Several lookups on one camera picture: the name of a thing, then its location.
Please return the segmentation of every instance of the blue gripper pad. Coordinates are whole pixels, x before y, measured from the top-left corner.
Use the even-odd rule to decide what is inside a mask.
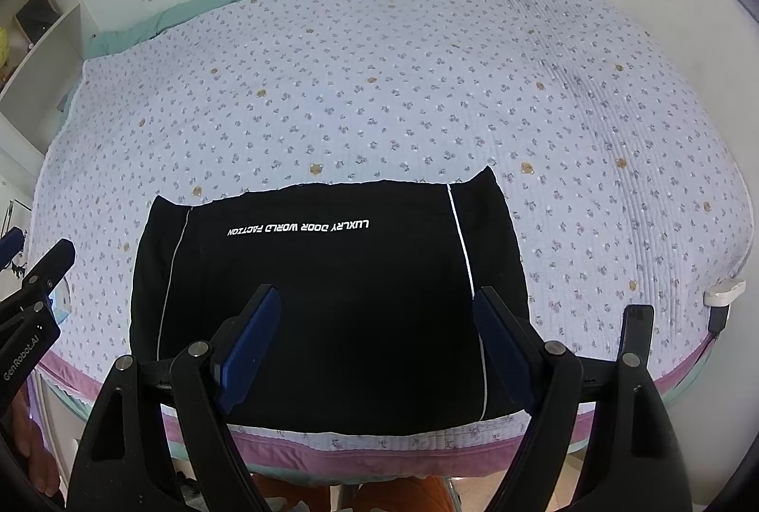
[[[535,397],[531,385],[530,364],[525,354],[519,349],[515,338],[509,332],[506,324],[498,314],[496,306],[488,296],[480,290],[474,295],[472,302],[474,324],[480,333],[487,355],[506,388],[512,401],[525,408],[530,415],[537,411],[539,401]]]
[[[0,238],[0,270],[5,268],[24,250],[24,232],[18,228],[11,229]]]
[[[224,362],[217,364],[214,369],[214,378],[219,385],[215,400],[225,414],[248,396],[268,345],[279,326],[282,311],[279,292],[270,286],[259,288],[238,318],[244,318],[251,310],[254,310],[253,316],[248,319],[234,344],[225,351]]]

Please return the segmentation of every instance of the pink trim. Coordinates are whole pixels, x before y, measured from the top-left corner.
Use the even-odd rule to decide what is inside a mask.
[[[672,389],[690,372],[710,343],[705,340],[682,363],[656,381],[660,392]],[[67,364],[54,353],[48,353],[41,362],[53,378],[87,399],[94,401],[100,384],[88,375]],[[170,441],[182,443],[176,418],[164,417],[166,435]],[[572,442],[587,439],[593,425],[593,412],[578,416],[572,432]],[[356,475],[491,475],[503,471],[514,458],[521,437],[513,437],[491,444],[457,448],[455,450],[314,450],[292,441],[270,439],[260,435],[232,434],[240,454],[247,464],[294,469],[310,475],[331,478]]]

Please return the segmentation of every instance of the tiled floor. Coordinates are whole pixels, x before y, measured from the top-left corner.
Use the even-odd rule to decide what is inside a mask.
[[[483,512],[496,488],[503,479],[503,473],[494,473],[487,478],[454,479],[458,494],[462,498],[462,512]],[[572,500],[574,487],[580,475],[580,462],[571,460],[564,463],[556,490],[546,512],[553,512],[568,505]]]

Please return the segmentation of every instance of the bed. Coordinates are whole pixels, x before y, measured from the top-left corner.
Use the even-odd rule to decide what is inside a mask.
[[[128,352],[130,273],[155,195],[200,205],[309,182],[450,183],[484,165],[543,338],[608,359],[623,308],[650,303],[651,375],[665,395],[687,383],[712,341],[703,292],[749,253],[749,195],[686,81],[606,0],[199,0],[94,40],[33,207],[30,258],[59,237],[78,253],[43,375],[84,415]],[[578,445],[591,420],[583,407]],[[251,470],[345,483],[487,475],[509,465],[527,423],[233,431]]]

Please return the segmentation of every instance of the yellow plush toy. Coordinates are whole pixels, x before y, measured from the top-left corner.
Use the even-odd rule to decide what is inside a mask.
[[[5,66],[5,63],[8,62],[9,55],[10,45],[8,43],[8,31],[0,26],[0,68]]]

